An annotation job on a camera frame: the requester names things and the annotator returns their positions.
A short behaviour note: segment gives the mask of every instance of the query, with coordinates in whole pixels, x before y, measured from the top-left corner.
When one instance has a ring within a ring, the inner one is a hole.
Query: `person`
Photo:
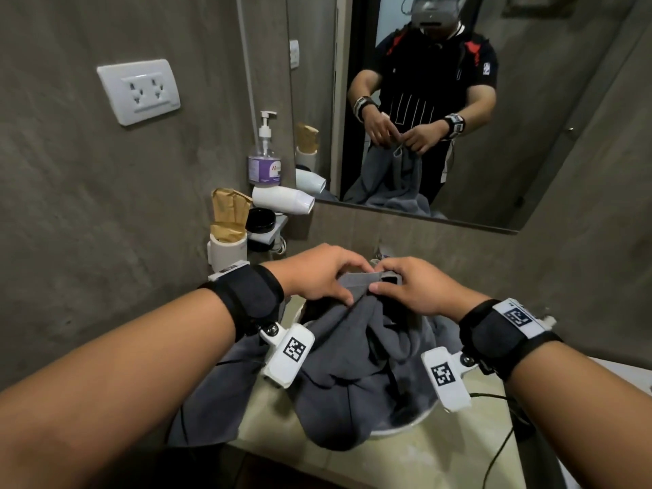
[[[373,269],[361,255],[326,244],[251,273],[271,275],[269,287],[282,297],[331,296],[352,305],[336,279],[349,266],[401,274],[402,286],[369,289],[419,314],[464,324],[489,301],[425,261],[385,259]],[[0,486],[82,487],[166,419],[239,334],[242,322],[219,293],[192,291],[3,391]],[[583,487],[652,485],[652,399],[637,388],[559,341],[520,359],[507,383]]]
[[[449,24],[427,29],[416,26],[413,13],[412,22],[376,47],[348,98],[372,147],[400,142],[422,156],[419,193],[432,205],[447,178],[452,139],[491,119],[497,72],[491,44],[467,29],[458,12]],[[377,90],[379,106],[370,97]]]

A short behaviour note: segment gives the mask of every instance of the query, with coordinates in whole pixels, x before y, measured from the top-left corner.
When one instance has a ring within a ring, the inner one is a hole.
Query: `mirror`
[[[288,0],[295,163],[325,180],[297,183],[519,230],[604,96],[634,1]]]

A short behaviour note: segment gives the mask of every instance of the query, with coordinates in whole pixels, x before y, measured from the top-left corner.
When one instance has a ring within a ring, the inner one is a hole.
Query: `purple label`
[[[249,181],[257,184],[279,184],[281,162],[274,158],[249,156]]]

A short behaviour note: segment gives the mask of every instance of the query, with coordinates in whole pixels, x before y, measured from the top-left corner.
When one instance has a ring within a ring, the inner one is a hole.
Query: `hand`
[[[401,141],[401,134],[384,113],[380,113],[374,105],[367,105],[363,108],[364,129],[369,134],[372,142],[379,147],[390,147],[392,137],[397,142]]]
[[[369,291],[389,296],[420,315],[444,315],[456,323],[489,297],[460,285],[435,266],[416,259],[383,259],[376,271],[395,271],[403,285],[372,283]]]
[[[263,266],[276,277],[286,296],[300,295],[308,300],[332,296],[348,306],[353,305],[354,296],[337,282],[338,273],[350,266],[374,272],[362,255],[328,244],[282,261],[264,262]]]
[[[428,150],[444,139],[450,128],[444,120],[425,125],[417,125],[411,130],[405,132],[401,139],[405,146],[412,149],[418,155],[422,156]]]

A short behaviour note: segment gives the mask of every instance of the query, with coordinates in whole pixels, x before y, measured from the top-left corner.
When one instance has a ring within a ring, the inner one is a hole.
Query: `countertop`
[[[299,300],[289,304],[294,316]],[[291,320],[284,319],[284,327]],[[479,370],[464,377],[469,392],[505,394],[502,381]],[[270,458],[347,488],[482,487],[485,471],[512,427],[507,404],[474,398],[457,413],[437,405],[410,431],[370,439],[348,452],[323,449],[301,427],[285,390],[259,378],[247,406],[239,436],[231,445]],[[492,468],[487,489],[525,489],[512,436]]]

